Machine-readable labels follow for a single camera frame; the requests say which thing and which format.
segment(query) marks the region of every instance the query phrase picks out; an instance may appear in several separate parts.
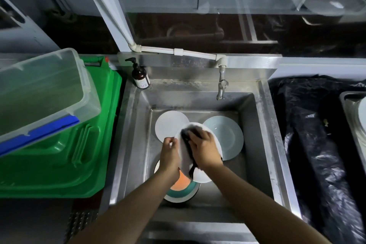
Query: clear plastic container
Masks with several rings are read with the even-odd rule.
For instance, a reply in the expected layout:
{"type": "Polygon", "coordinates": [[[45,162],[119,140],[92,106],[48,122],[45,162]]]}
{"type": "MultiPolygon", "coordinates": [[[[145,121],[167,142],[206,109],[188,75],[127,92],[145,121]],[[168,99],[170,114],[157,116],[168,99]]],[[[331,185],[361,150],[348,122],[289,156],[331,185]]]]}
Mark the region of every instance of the clear plastic container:
{"type": "Polygon", "coordinates": [[[0,69],[0,155],[101,111],[94,82],[72,48],[0,69]]]}

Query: plate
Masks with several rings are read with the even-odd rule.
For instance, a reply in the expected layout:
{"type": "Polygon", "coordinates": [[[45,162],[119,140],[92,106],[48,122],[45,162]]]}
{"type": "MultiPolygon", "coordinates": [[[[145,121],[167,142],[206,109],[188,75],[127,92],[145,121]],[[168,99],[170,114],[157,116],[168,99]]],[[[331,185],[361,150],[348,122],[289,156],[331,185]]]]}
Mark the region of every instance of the plate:
{"type": "Polygon", "coordinates": [[[213,131],[220,142],[222,160],[233,159],[242,151],[244,136],[235,121],[224,116],[214,116],[207,119],[204,125],[213,131]]]}
{"type": "Polygon", "coordinates": [[[167,111],[158,117],[155,123],[155,134],[161,142],[166,137],[174,137],[177,131],[189,120],[186,115],[179,111],[167,111]]]}
{"type": "MultiPolygon", "coordinates": [[[[160,160],[158,161],[158,163],[155,166],[154,173],[156,173],[156,171],[158,171],[159,165],[160,165],[160,160]]],[[[167,194],[165,195],[164,199],[171,203],[183,203],[183,202],[193,198],[193,196],[197,193],[199,186],[200,186],[199,183],[191,180],[189,185],[183,190],[175,191],[175,190],[169,189],[167,191],[167,194]]]]}
{"type": "Polygon", "coordinates": [[[366,98],[361,99],[361,101],[359,102],[358,119],[364,131],[366,131],[366,98]]]}
{"type": "MultiPolygon", "coordinates": [[[[210,132],[214,136],[217,150],[220,153],[220,155],[222,156],[222,149],[221,149],[220,142],[218,141],[215,134],[207,126],[204,126],[203,124],[200,124],[198,122],[190,122],[190,123],[182,126],[177,131],[175,138],[177,138],[179,141],[178,153],[179,153],[179,156],[181,157],[180,168],[181,168],[182,173],[186,177],[189,177],[189,170],[193,166],[193,161],[190,159],[190,157],[188,155],[187,147],[185,146],[184,141],[182,141],[182,139],[181,139],[181,130],[184,128],[190,127],[190,126],[199,126],[199,127],[202,127],[202,129],[204,131],[210,132]]],[[[207,183],[207,182],[210,182],[211,179],[208,177],[208,175],[206,175],[206,173],[204,171],[200,170],[199,168],[196,168],[196,169],[194,169],[194,172],[193,172],[193,181],[199,182],[199,183],[207,183]]]]}

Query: green bin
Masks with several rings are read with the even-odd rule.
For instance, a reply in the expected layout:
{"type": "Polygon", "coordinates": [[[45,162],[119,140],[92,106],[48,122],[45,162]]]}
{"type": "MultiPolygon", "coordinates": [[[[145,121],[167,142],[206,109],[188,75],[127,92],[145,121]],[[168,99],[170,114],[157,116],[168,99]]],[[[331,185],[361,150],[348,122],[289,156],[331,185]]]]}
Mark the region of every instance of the green bin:
{"type": "Polygon", "coordinates": [[[77,126],[0,158],[1,198],[90,197],[104,187],[122,78],[104,57],[87,66],[101,113],[77,126]]]}

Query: hand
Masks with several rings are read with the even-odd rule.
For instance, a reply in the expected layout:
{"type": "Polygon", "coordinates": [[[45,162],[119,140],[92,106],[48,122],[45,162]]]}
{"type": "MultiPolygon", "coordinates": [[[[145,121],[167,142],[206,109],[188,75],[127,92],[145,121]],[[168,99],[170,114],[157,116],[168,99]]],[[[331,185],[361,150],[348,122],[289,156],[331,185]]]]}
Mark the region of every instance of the hand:
{"type": "Polygon", "coordinates": [[[191,140],[189,145],[192,149],[193,158],[198,167],[206,172],[208,169],[222,166],[221,155],[219,154],[213,135],[202,128],[197,128],[202,139],[189,131],[191,140]]]}
{"type": "Polygon", "coordinates": [[[167,137],[164,139],[160,154],[160,166],[158,171],[165,173],[171,178],[172,185],[179,179],[178,139],[167,137]]]}

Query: brown pump bottle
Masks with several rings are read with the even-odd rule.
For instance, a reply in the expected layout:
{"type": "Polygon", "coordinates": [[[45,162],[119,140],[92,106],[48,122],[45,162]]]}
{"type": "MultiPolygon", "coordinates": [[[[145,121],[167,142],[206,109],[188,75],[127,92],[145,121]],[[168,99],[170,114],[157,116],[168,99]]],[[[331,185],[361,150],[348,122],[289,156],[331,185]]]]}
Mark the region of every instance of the brown pump bottle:
{"type": "Polygon", "coordinates": [[[149,88],[150,79],[144,67],[141,67],[138,63],[136,63],[135,57],[128,58],[125,61],[131,61],[133,63],[134,69],[132,71],[132,78],[135,80],[137,88],[140,89],[149,88]]]}

